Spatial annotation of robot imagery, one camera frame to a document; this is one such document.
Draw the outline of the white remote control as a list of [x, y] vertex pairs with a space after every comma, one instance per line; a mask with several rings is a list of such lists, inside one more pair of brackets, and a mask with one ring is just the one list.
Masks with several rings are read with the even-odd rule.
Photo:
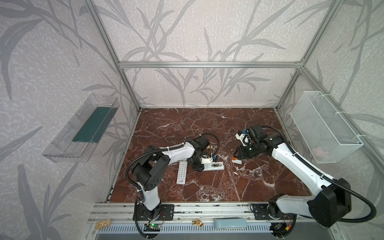
[[207, 171], [222, 171], [225, 169], [224, 163], [223, 162], [212, 162], [212, 163], [205, 163], [203, 172]]
[[188, 168], [188, 161], [186, 159], [180, 160], [179, 161], [179, 168], [178, 168], [178, 175], [177, 175], [177, 184], [178, 185], [184, 185], [186, 183], [187, 168]]

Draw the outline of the white battery cover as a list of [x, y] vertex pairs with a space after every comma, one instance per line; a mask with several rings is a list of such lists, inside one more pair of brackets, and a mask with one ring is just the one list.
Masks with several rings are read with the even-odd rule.
[[238, 164], [238, 165], [242, 165], [243, 162], [241, 160], [232, 160], [232, 163], [233, 164]]

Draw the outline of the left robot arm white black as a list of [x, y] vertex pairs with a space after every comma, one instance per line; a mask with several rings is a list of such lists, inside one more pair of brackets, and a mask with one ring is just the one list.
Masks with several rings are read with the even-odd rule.
[[171, 147], [158, 148], [151, 145], [126, 167], [125, 178], [139, 191], [142, 204], [148, 212], [158, 210], [161, 206], [158, 185], [168, 166], [188, 160], [194, 171], [202, 172], [202, 154], [209, 145], [209, 140], [204, 136], [186, 139], [183, 143]]

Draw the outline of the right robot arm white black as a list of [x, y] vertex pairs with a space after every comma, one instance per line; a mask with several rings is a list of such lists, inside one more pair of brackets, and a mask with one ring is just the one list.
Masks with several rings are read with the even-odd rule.
[[261, 154], [273, 157], [295, 174], [310, 190], [310, 196], [298, 197], [279, 194], [269, 200], [267, 211], [272, 219], [284, 214], [296, 214], [316, 220], [323, 227], [331, 227], [352, 210], [351, 194], [346, 192], [350, 184], [344, 179], [335, 186], [327, 180], [329, 175], [304, 159], [277, 130], [269, 135], [262, 126], [254, 125], [236, 133], [241, 142], [234, 158], [248, 160]]

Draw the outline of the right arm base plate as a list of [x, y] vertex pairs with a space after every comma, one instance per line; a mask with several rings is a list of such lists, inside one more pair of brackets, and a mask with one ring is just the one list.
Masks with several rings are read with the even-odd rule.
[[256, 204], [251, 203], [250, 204], [250, 210], [254, 214], [255, 220], [275, 220], [272, 218], [268, 212], [268, 206], [269, 204]]

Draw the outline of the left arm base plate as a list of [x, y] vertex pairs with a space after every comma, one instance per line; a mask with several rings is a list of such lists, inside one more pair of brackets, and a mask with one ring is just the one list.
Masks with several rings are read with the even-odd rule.
[[133, 220], [137, 221], [172, 221], [174, 218], [175, 205], [160, 204], [154, 210], [148, 210], [143, 204], [136, 205]]

